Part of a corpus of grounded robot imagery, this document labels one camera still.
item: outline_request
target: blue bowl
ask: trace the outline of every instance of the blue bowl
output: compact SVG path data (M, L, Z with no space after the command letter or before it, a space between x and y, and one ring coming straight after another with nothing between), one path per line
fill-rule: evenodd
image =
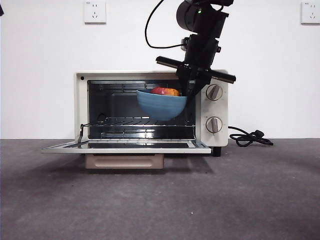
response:
M186 96L168 96L150 93L151 90L137 90L139 106L150 118L169 121L185 109Z

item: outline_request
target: power cord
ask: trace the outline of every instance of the power cord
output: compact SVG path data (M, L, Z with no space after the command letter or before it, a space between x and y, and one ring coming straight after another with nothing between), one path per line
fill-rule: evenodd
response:
M263 138L263 136L265 134L262 131L256 130L254 132L248 133L248 132L246 132L240 128L234 127L234 126L229 126L228 128L244 133L244 134L231 134L230 135L230 138L235 140L236 144L239 147L242 147L242 148L248 147L253 142L257 142L257 143L264 144L264 145L270 145L270 146L274 145L274 143L271 142L269 139Z
M155 11L157 10L157 8L163 3L164 0L161 0L156 6L155 8L152 10L152 12L150 13L150 16L148 18L148 20L146 21L146 24L145 24L145 29L144 29L144 37L145 37L145 41L146 41L146 44L148 44L148 46L150 48L153 48L153 49L171 49L171 48L175 48L175 47L181 47L181 46L185 46L186 44L178 44L178 45L172 45L172 46L152 46L149 41L148 41L148 36L147 36L147 29L148 29L148 25L149 25L149 22L150 22L150 19L151 17L153 16L153 14L155 13Z

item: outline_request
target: wall outlet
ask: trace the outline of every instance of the wall outlet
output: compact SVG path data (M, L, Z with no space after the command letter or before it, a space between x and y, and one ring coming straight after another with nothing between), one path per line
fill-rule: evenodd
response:
M301 24L320 24L320 1L301 3Z
M106 1L85 1L83 4L85 24L106 23Z

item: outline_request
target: oven door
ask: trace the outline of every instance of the oven door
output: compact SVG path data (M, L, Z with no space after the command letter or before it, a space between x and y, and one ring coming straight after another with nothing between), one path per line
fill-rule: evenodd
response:
M88 140L43 148L42 153L65 154L210 154L211 148L195 140Z

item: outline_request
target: red apple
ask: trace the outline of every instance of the red apple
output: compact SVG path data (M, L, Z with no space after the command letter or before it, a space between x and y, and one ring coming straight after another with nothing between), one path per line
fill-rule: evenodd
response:
M168 96L180 96L179 91L174 88L166 88L157 86L151 90L152 94L168 95Z

